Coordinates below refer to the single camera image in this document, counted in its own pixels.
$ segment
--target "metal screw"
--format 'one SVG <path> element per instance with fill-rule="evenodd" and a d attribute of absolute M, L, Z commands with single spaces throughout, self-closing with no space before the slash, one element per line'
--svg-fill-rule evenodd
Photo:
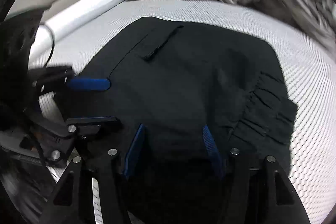
<path fill-rule="evenodd" d="M 273 156 L 267 156 L 267 160 L 269 162 L 275 162 L 275 157 L 273 157 Z"/>
<path fill-rule="evenodd" d="M 50 158 L 52 160 L 58 160 L 60 157 L 61 157 L 61 152 L 59 152 L 58 150 L 54 150 L 50 154 Z"/>
<path fill-rule="evenodd" d="M 240 151 L 238 148 L 232 148 L 230 150 L 230 153 L 233 154 L 233 155 L 239 155 Z"/>
<path fill-rule="evenodd" d="M 116 155 L 118 153 L 118 150 L 117 149 L 110 149 L 109 150 L 109 155 L 110 156 L 114 156 L 114 155 Z"/>
<path fill-rule="evenodd" d="M 79 163 L 82 160 L 82 158 L 80 156 L 76 156 L 72 159 L 73 163 Z"/>
<path fill-rule="evenodd" d="M 76 131 L 76 126 L 74 126 L 74 125 L 70 125 L 69 127 L 68 127 L 68 132 L 69 133 L 73 133 L 73 132 L 75 132 Z"/>

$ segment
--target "silver bolt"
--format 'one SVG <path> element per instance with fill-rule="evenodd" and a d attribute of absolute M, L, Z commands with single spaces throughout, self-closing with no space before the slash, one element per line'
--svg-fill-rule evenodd
<path fill-rule="evenodd" d="M 73 133 L 73 132 L 75 132 L 76 131 L 76 126 L 74 126 L 74 125 L 70 125 L 69 127 L 68 127 L 68 132 L 69 133 Z"/>
<path fill-rule="evenodd" d="M 76 156 L 72 159 L 73 163 L 79 163 L 82 160 L 82 158 L 80 156 Z"/>
<path fill-rule="evenodd" d="M 230 150 L 230 153 L 233 154 L 233 155 L 239 155 L 240 151 L 238 148 L 232 148 Z"/>
<path fill-rule="evenodd" d="M 117 149 L 110 149 L 109 150 L 109 155 L 110 156 L 114 156 L 114 155 L 116 155 L 118 153 L 118 150 Z"/>
<path fill-rule="evenodd" d="M 52 160 L 58 160 L 60 157 L 61 157 L 61 152 L 59 152 L 58 150 L 54 150 L 50 154 L 50 158 Z"/>
<path fill-rule="evenodd" d="M 267 160 L 269 162 L 275 162 L 275 157 L 273 157 L 273 156 L 267 156 Z"/>

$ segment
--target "white mat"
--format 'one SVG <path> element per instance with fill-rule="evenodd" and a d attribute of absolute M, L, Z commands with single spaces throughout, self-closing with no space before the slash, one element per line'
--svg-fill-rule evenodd
<path fill-rule="evenodd" d="M 123 2 L 61 40 L 51 64 L 70 63 L 81 71 L 120 30 L 142 16 L 218 25 L 266 40 L 276 51 L 298 106 L 291 141 L 290 180 L 312 224 L 320 224 L 336 202 L 336 64 L 304 33 L 248 8 L 208 0 L 138 0 Z M 41 66 L 49 51 L 30 63 Z M 43 112 L 57 115 L 50 96 Z"/>

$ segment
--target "white strip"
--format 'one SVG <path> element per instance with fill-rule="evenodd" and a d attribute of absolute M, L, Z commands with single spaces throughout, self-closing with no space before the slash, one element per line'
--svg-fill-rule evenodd
<path fill-rule="evenodd" d="M 75 29 L 90 22 L 123 1 L 124 0 L 80 0 L 51 17 L 45 24 L 53 31 L 55 43 L 57 43 Z M 34 61 L 51 46 L 51 34 L 46 27 L 40 26 L 36 33 L 35 42 L 31 46 L 29 61 Z"/>

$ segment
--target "black garment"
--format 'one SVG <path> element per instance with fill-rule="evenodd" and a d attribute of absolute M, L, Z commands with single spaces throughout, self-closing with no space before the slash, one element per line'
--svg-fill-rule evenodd
<path fill-rule="evenodd" d="M 204 125 L 224 163 L 235 147 L 261 159 L 273 155 L 289 172 L 296 105 L 265 41 L 212 25 L 144 17 L 108 42 L 81 76 L 109 78 L 111 88 L 56 95 L 64 117 L 114 115 L 124 125 L 88 143 L 93 155 L 118 149 L 121 173 L 139 125 L 146 127 L 152 160 L 136 180 L 129 179 L 125 195 L 135 215 L 156 215 L 148 223 L 191 222 L 191 215 L 216 219 L 204 213 L 218 212 L 214 201 L 222 196 L 207 164 Z M 189 206 L 182 210 L 183 204 Z M 170 218 L 178 209 L 184 215 Z"/>

